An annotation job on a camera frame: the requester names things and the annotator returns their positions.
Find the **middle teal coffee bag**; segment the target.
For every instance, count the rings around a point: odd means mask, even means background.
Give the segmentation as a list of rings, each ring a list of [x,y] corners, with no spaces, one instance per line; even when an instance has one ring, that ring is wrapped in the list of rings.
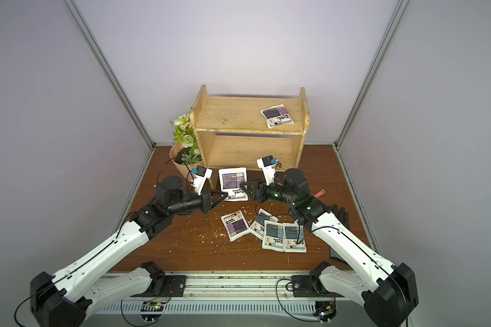
[[[275,252],[285,251],[285,232],[282,223],[265,221],[262,248]]]

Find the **purple coffee bag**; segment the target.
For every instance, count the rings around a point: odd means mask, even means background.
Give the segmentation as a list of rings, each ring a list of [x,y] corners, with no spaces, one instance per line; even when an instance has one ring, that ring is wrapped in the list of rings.
[[[247,170],[241,168],[224,168],[218,170],[220,188],[228,194],[227,202],[248,201],[248,195],[241,189],[241,185],[247,182]]]
[[[285,108],[285,105],[279,104],[270,108],[261,110],[260,113],[265,118],[267,127],[274,129],[282,125],[294,125],[294,121],[289,112]]]
[[[221,221],[224,224],[230,242],[236,241],[250,233],[248,222],[242,211],[224,215],[221,217]]]

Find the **connector board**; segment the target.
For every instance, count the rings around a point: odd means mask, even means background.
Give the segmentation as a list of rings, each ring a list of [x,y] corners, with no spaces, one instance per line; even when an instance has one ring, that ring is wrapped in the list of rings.
[[[162,317],[163,313],[164,305],[161,302],[145,301],[140,308],[140,316],[144,325],[154,324]]]
[[[334,301],[316,301],[313,316],[318,318],[320,323],[328,323],[336,317],[337,305]]]

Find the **wooden two-tier shelf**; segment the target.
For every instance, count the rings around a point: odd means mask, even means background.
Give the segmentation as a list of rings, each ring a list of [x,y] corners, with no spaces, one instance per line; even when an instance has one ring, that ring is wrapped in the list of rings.
[[[293,123],[268,128],[262,110],[284,105]],[[190,120],[204,166],[258,170],[257,160],[271,155],[284,169],[300,164],[310,111],[305,88],[297,97],[210,95],[202,85]]]

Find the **left connector board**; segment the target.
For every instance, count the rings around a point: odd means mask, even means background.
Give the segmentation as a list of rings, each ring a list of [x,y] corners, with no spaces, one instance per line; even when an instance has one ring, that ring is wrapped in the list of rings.
[[[162,317],[163,313],[164,305],[161,302],[145,301],[140,308],[140,316],[144,325],[154,324]]]

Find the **right teal coffee bag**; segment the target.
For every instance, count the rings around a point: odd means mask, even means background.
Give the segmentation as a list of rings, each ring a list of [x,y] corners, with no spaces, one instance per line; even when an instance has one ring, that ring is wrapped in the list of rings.
[[[284,248],[286,253],[306,253],[304,227],[297,223],[283,223],[285,233]]]

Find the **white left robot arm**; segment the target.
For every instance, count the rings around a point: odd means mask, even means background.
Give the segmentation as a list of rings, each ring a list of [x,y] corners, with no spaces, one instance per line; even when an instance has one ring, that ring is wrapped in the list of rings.
[[[174,217],[208,213],[227,193],[192,193],[181,177],[164,178],[155,196],[103,243],[59,271],[41,272],[30,283],[30,309],[40,326],[80,326],[97,311],[133,295],[160,295],[165,273],[154,262],[104,283],[100,278],[135,249],[171,225]]]

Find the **green artificial flower plant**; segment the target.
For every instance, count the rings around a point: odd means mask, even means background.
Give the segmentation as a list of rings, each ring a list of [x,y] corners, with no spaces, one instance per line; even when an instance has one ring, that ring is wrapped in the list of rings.
[[[176,143],[180,143],[182,147],[188,148],[191,155],[196,153],[201,156],[190,117],[187,114],[180,115],[176,120],[171,121],[170,124],[174,128],[173,140]]]

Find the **black glove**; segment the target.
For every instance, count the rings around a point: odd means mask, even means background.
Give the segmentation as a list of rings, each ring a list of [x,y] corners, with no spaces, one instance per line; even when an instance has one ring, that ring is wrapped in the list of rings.
[[[349,213],[344,207],[339,207],[337,204],[334,204],[334,206],[329,206],[329,210],[347,230],[350,230]]]

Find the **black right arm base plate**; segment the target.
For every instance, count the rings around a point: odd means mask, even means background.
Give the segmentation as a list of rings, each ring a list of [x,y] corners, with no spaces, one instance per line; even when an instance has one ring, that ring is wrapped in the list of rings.
[[[291,285],[293,296],[296,298],[322,297],[323,295],[309,275],[292,275]]]

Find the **pink plastic scoop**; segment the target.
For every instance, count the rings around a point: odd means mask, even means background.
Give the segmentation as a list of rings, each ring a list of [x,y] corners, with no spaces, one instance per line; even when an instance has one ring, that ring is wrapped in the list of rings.
[[[321,196],[325,195],[326,191],[324,189],[320,190],[319,192],[316,192],[314,197],[315,198],[320,198]]]

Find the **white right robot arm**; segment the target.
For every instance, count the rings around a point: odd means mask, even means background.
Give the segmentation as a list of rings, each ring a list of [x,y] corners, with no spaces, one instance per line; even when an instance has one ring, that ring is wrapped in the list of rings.
[[[353,269],[353,273],[343,273],[331,264],[316,268],[319,290],[361,305],[377,326],[409,322],[419,304],[414,271],[405,263],[394,264],[357,238],[339,220],[341,208],[327,206],[311,193],[301,170],[286,170],[282,181],[270,177],[242,183],[240,188],[258,203],[271,200],[288,205],[296,223],[334,249]]]

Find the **tilted teal coffee bag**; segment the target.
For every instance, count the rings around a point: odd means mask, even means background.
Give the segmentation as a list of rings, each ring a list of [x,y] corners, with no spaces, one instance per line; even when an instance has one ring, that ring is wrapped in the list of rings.
[[[265,222],[278,222],[278,218],[264,209],[259,209],[259,212],[249,229],[250,233],[260,240],[263,240],[265,235]]]

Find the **aluminium front rail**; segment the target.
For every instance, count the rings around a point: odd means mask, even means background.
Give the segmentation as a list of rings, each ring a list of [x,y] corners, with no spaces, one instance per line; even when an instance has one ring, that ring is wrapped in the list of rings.
[[[391,287],[391,293],[397,294],[400,300],[407,293],[407,282],[404,281],[401,273],[395,270],[388,274],[381,267],[378,267],[368,279],[341,271],[334,266],[317,267],[308,275],[311,276],[323,296],[336,293],[360,305],[363,305],[369,296],[383,291],[386,286]],[[126,297],[162,287],[166,276],[167,274],[163,271],[150,272],[146,268],[138,268],[117,278],[95,282],[86,289],[84,297],[95,299],[103,296],[106,298],[106,305],[110,305]],[[284,278],[275,273],[271,275],[260,273],[195,274],[187,276],[185,288],[217,289],[220,292],[267,290],[275,288],[278,279]]]

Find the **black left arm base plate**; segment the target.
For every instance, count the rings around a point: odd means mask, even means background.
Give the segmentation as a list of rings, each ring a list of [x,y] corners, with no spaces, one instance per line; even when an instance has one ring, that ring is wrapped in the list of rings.
[[[173,297],[181,298],[184,295],[187,283],[186,275],[167,275],[162,282],[162,287],[155,290],[147,290],[142,294],[132,295],[131,298]]]

